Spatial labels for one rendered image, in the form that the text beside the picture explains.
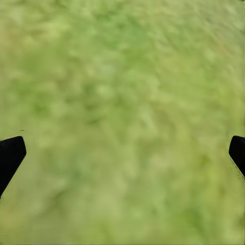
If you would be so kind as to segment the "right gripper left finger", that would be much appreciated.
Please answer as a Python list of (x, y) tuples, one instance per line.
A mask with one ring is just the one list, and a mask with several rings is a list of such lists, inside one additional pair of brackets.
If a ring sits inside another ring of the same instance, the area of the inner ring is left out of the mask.
[(26, 146), (22, 136), (0, 142), (0, 196), (26, 154)]

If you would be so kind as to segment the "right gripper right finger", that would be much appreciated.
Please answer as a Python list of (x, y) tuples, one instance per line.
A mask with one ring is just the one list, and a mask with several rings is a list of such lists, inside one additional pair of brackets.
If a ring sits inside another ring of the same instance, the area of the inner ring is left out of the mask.
[(233, 136), (229, 154), (245, 177), (245, 138)]

